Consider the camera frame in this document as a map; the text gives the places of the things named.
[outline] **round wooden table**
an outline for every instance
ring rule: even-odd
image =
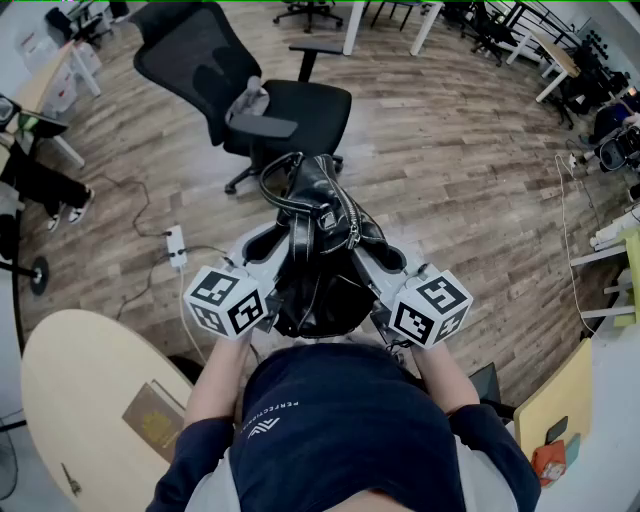
[[[114,320],[60,311],[31,334],[22,361],[24,413],[42,460],[79,510],[143,511],[151,502],[169,464],[122,415],[152,380],[186,406],[189,381]],[[71,480],[81,487],[77,495]]]

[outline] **office chair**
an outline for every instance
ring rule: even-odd
[[[560,96],[552,94],[546,99],[560,114],[558,124],[562,125],[566,119],[569,129],[573,130],[573,119],[569,111],[577,115],[586,115],[591,108],[608,102],[611,95],[618,94],[629,82],[621,73],[610,72],[608,76],[597,56],[584,43],[569,53],[580,68],[580,74],[562,81],[559,87]]]
[[[476,45],[471,49],[471,53],[476,53],[480,49],[488,50],[498,60],[496,66],[502,66],[502,49],[498,44],[507,43],[516,47],[518,42],[513,38],[513,34],[522,34],[492,19],[484,2],[471,2],[471,5],[469,2],[456,2],[456,4],[460,6],[460,9],[473,10],[473,17],[470,21],[467,21],[462,15],[462,11],[460,12],[461,16],[457,19],[458,22],[469,27],[475,33],[475,35],[469,34],[476,40]],[[467,35],[464,28],[460,35],[461,37]]]
[[[280,14],[273,18],[273,23],[278,25],[282,18],[289,18],[291,16],[298,16],[299,14],[307,15],[307,26],[304,29],[305,34],[311,34],[311,24],[313,21],[313,15],[322,16],[323,18],[331,18],[336,20],[336,28],[340,28],[344,23],[340,16],[336,16],[329,12],[331,6],[325,1],[315,2],[296,2],[295,0],[284,0],[287,5],[287,11],[284,14]]]
[[[98,33],[96,29],[98,25],[102,21],[102,14],[97,15],[93,20],[91,20],[84,27],[80,27],[76,30],[73,29],[73,23],[69,18],[67,18],[57,7],[51,9],[45,15],[45,20],[47,23],[51,25],[56,30],[62,32],[62,36],[64,37],[64,41],[68,43],[69,41],[86,41],[91,46],[96,48],[100,48],[100,39],[103,34]]]
[[[367,12],[367,9],[369,8],[369,4],[371,3],[371,0],[369,0],[367,2],[367,5],[365,5],[364,7],[364,11],[362,11],[362,16],[364,16]],[[407,14],[404,17],[404,20],[402,20],[402,25],[400,25],[400,32],[402,32],[402,29],[404,28],[405,24],[407,23],[407,20],[409,19],[409,15],[411,14],[411,11],[413,10],[414,7],[419,7],[422,2],[405,2],[405,1],[400,1],[400,0],[389,0],[386,2],[380,2],[380,7],[378,8],[378,12],[376,12],[376,15],[373,17],[373,21],[371,22],[371,28],[373,28],[373,26],[376,24],[376,21],[378,20],[378,16],[380,15],[380,11],[382,11],[382,8],[384,7],[384,4],[393,4],[393,8],[391,9],[391,14],[389,14],[389,19],[393,18],[393,14],[396,12],[396,7],[398,5],[403,6],[403,7],[408,7],[407,9]]]
[[[234,100],[260,66],[242,45],[219,4],[149,3],[130,18],[142,33],[143,46],[133,59],[143,76],[177,94],[207,119],[214,146],[248,156],[251,165],[225,186],[227,194],[248,176],[291,151],[333,155],[349,119],[351,94],[310,83],[318,53],[341,55],[342,48],[317,42],[292,44],[304,52],[298,81],[268,80],[263,116],[236,114],[225,121]],[[338,168],[342,157],[334,155]]]

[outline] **phone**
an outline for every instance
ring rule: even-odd
[[[556,439],[558,439],[562,434],[564,434],[565,430],[567,430],[567,425],[569,424],[569,416],[565,416],[558,423],[556,423],[553,427],[547,430],[547,437],[544,441],[545,444],[551,444]]]

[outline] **mesh chair backrest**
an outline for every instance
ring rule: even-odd
[[[149,3],[131,17],[144,45],[134,57],[143,76],[200,110],[214,145],[224,142],[225,113],[260,66],[242,45],[221,7]]]
[[[71,29],[71,21],[67,18],[60,9],[54,7],[44,16],[47,23],[56,30],[62,32],[65,41],[71,41],[73,36],[73,30]]]

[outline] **wooden floor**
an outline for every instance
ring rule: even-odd
[[[225,3],[231,24],[261,64],[265,78],[296,79],[299,53],[289,43],[303,34],[302,20],[271,19],[280,3]],[[348,16],[350,8],[339,6]],[[560,181],[554,155],[566,156],[571,135],[558,127],[549,106],[535,103],[545,83],[525,61],[497,68],[470,53],[438,19],[418,58],[409,55],[421,17],[414,11],[404,31],[402,13],[381,15],[369,28],[367,13],[351,57],[321,56],[312,79],[349,90],[353,109],[339,148],[340,181],[380,223],[441,270],[450,269],[475,298],[464,330],[450,347],[471,373],[494,361],[503,399],[519,404],[579,341],[581,322],[573,298],[562,233]],[[344,30],[319,22],[313,37],[342,42]],[[223,184],[245,159],[211,146],[203,116],[140,76],[132,58],[141,44],[134,26],[122,25],[99,56],[102,95],[77,102],[67,139],[86,159],[74,169],[43,145],[39,158],[97,191],[79,226],[63,223],[48,234],[39,205],[24,216],[21,261],[44,254],[51,265],[47,293],[35,298],[22,282],[25,333],[52,311],[83,308],[114,317],[123,298],[144,289],[164,240],[140,238],[131,222],[144,205],[140,187],[114,187],[101,177],[147,184],[151,205],[141,218],[150,232],[180,223],[189,246],[228,248],[250,228],[274,218],[255,181],[226,196]],[[572,255],[589,250],[597,224],[583,187],[563,170],[566,221]],[[600,222],[620,215],[622,174],[584,179]],[[215,261],[199,250],[189,257],[187,282]],[[614,262],[587,266],[577,287],[583,309],[604,307],[602,288]],[[166,263],[153,273],[150,293],[131,303],[121,321],[165,354],[189,353],[181,327],[180,279]],[[207,351],[213,339],[192,328]],[[273,346],[258,343],[265,356]]]

